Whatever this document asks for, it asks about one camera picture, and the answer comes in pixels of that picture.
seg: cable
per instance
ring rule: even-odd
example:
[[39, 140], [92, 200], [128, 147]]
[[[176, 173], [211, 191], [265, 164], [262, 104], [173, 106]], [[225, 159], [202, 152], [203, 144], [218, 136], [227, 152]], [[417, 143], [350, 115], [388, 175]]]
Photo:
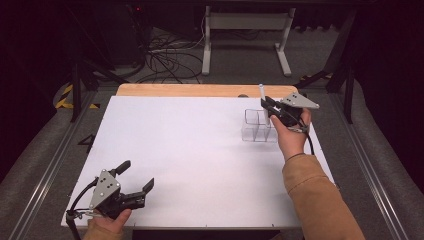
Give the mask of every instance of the cable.
[[[165, 80], [172, 78], [178, 83], [183, 83], [181, 81], [182, 79], [195, 78], [197, 83], [200, 84], [198, 76], [201, 75], [201, 69], [194, 71], [190, 67], [182, 64], [181, 58], [193, 58], [196, 61], [199, 61], [200, 66], [203, 61], [193, 54], [181, 53], [178, 51], [195, 48], [203, 40], [203, 37], [197, 42], [180, 42], [181, 40], [181, 38], [172, 34], [154, 36], [149, 43], [146, 57], [146, 65], [153, 73], [138, 79], [136, 82], [143, 83], [152, 81], [152, 83], [154, 83], [159, 80], [163, 83]], [[175, 45], [179, 44], [185, 45], [180, 48], [175, 47]], [[190, 74], [181, 75], [181, 71], [188, 71]]]

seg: white pen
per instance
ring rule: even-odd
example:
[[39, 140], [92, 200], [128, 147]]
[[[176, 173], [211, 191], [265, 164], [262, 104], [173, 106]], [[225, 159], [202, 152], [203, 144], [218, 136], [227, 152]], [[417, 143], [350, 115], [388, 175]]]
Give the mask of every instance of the white pen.
[[[261, 83], [261, 84], [259, 84], [259, 91], [261, 92], [261, 98], [264, 100], [264, 101], [266, 101], [266, 99], [265, 99], [265, 90], [264, 90], [264, 85]], [[264, 108], [264, 118], [265, 118], [265, 123], [266, 123], [266, 126], [269, 126], [270, 125], [270, 122], [269, 122], [269, 117], [268, 117], [268, 110], [267, 109], [265, 109]]]

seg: wires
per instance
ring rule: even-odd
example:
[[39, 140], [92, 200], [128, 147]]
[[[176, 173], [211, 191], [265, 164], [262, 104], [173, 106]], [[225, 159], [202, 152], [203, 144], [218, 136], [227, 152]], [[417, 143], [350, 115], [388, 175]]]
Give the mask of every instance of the wires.
[[169, 33], [154, 36], [146, 51], [146, 66], [152, 73], [136, 82], [163, 83], [171, 79], [182, 84], [184, 79], [195, 78], [197, 83], [200, 84], [198, 76], [202, 73], [201, 67], [198, 71], [195, 71], [187, 63], [195, 60], [200, 63], [199, 66], [202, 66], [202, 60], [193, 54], [179, 51], [194, 49], [201, 45], [202, 40], [203, 37], [197, 42], [189, 42]]

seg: brown jacket sleeve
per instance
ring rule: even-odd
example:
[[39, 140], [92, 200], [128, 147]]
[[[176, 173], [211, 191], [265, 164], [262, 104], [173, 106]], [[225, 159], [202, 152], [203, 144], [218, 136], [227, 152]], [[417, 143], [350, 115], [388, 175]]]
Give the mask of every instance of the brown jacket sleeve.
[[298, 155], [289, 159], [283, 177], [305, 239], [365, 239], [315, 156]]
[[113, 233], [96, 225], [93, 221], [88, 221], [88, 230], [84, 235], [83, 240], [120, 240], [122, 239], [123, 232]]

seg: white paper sheet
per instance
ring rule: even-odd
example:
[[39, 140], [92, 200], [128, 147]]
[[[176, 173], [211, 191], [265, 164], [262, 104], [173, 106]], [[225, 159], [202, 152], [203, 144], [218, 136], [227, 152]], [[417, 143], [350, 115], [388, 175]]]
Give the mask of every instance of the white paper sheet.
[[[261, 109], [259, 98], [112, 97], [67, 209], [102, 169], [131, 160], [116, 177], [121, 192], [139, 192], [153, 177], [155, 186], [127, 226], [299, 227], [284, 189], [278, 144], [242, 141], [245, 109]], [[312, 125], [310, 136], [333, 181]], [[87, 192], [77, 207], [87, 208], [91, 197]], [[85, 227], [88, 218], [76, 219], [76, 225]]]

